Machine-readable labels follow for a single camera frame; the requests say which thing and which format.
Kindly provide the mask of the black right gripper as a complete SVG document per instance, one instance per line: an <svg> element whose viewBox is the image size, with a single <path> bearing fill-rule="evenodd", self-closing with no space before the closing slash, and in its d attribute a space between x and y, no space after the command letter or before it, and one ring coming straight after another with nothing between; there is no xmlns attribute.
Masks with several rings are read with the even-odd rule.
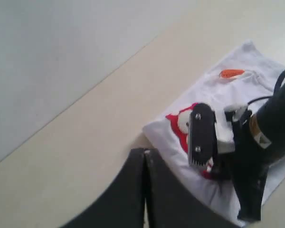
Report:
<svg viewBox="0 0 285 228"><path fill-rule="evenodd" d="M239 203L239 215L260 215L272 144L269 129L273 108L262 106L255 114L246 107L223 115L229 129L219 131L216 113L211 111L211 178L232 180Z"/></svg>

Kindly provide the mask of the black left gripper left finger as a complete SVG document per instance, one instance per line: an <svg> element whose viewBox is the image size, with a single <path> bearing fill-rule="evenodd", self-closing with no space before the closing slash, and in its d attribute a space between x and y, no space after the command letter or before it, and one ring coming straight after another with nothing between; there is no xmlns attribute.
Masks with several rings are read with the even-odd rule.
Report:
<svg viewBox="0 0 285 228"><path fill-rule="evenodd" d="M145 149L131 149L109 187L64 228L142 228Z"/></svg>

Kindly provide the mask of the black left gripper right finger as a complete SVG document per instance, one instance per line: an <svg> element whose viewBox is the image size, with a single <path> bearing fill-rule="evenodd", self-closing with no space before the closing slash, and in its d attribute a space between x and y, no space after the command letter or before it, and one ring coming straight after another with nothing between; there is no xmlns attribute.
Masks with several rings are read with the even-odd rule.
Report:
<svg viewBox="0 0 285 228"><path fill-rule="evenodd" d="M199 202L168 168L156 149L144 151L146 207L151 228L236 228Z"/></svg>

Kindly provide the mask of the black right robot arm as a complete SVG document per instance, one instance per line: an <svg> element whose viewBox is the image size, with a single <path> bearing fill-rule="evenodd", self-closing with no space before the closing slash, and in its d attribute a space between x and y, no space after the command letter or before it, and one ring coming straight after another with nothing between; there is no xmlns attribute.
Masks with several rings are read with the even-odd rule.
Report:
<svg viewBox="0 0 285 228"><path fill-rule="evenodd" d="M273 95L255 114L228 114L235 150L217 155L215 164L231 177L240 210L237 218L261 220L261 204L269 167L285 157L285 70L278 77Z"/></svg>

